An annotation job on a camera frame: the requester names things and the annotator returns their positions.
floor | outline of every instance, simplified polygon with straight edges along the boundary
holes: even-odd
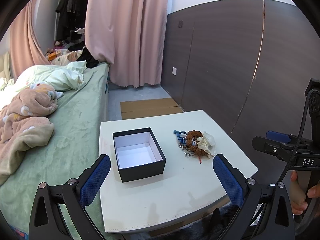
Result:
[[[169,94],[160,85],[110,89],[108,103],[109,121],[121,120],[120,102],[169,97]]]

pink blanket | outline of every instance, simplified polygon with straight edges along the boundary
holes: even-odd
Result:
[[[25,152],[47,145],[54,125],[47,116],[63,95],[47,84],[33,84],[16,95],[0,112],[0,185],[16,171]]]

black clothing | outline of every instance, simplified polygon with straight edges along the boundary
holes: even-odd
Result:
[[[81,41],[80,43],[77,43],[71,47],[68,48],[69,51],[76,51],[81,50],[83,47],[85,47],[84,41]]]
[[[56,12],[60,13],[56,35],[57,41],[64,41],[70,36],[69,15],[67,12],[68,1],[69,0],[60,0],[56,8]]]
[[[85,60],[87,61],[87,68],[94,68],[99,64],[99,61],[94,59],[87,47],[83,49],[81,56],[77,59],[77,61]]]
[[[68,0],[67,12],[75,13],[76,17],[80,14],[80,0]]]
[[[88,0],[80,0],[80,14],[76,20],[77,28],[84,28],[85,26],[85,17],[87,14]]]

blue gripper pad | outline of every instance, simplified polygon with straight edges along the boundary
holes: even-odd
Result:
[[[111,168],[109,156],[105,156],[80,190],[80,204],[84,208],[91,205]]]
[[[236,178],[232,175],[231,171],[220,159],[219,155],[213,158],[213,169],[216,173],[220,183],[226,191],[231,203],[241,207],[244,203],[244,192]]]
[[[289,135],[285,133],[279,133],[279,132],[274,132],[274,131],[268,131],[266,133],[266,137],[269,140],[277,141],[277,142],[282,142],[282,143],[289,143],[291,142],[291,139]]]

green bed sheet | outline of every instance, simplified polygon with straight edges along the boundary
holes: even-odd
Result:
[[[39,183],[64,184],[69,178],[77,178],[98,158],[100,122],[106,111],[103,102],[108,93],[107,75],[105,63],[84,71],[87,84],[80,90],[65,92],[58,100],[58,109],[49,116],[55,125],[49,144],[28,150],[17,171],[0,186],[0,210],[10,225],[27,233]],[[81,239],[65,205],[61,205],[61,210],[72,237]],[[106,239],[119,239],[104,232],[99,193],[86,210]]]

